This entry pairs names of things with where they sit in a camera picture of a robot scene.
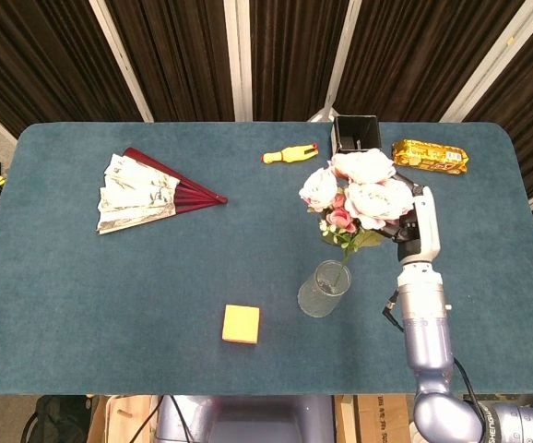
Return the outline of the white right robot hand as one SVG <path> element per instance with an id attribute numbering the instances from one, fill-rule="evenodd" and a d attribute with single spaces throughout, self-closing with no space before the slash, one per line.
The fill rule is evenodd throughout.
<path id="1" fill-rule="evenodd" d="M 405 184 L 413 196 L 413 208 L 397 224 L 387 223 L 381 234 L 397 244 L 397 259 L 402 265 L 432 263 L 441 250 L 436 208 L 431 189 L 418 185 L 396 173 L 394 178 Z"/>

